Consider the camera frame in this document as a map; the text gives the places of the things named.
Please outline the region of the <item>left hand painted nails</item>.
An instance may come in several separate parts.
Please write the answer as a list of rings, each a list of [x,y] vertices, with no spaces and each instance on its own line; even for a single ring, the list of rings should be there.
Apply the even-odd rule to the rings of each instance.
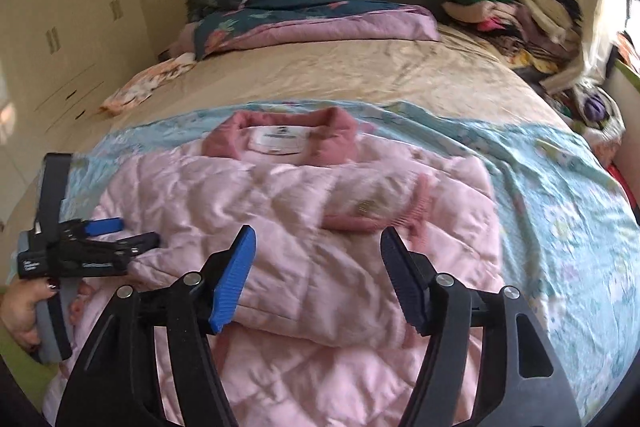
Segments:
[[[1,297],[1,324],[23,350],[39,347],[36,306],[58,295],[60,287],[57,279],[15,279]]]

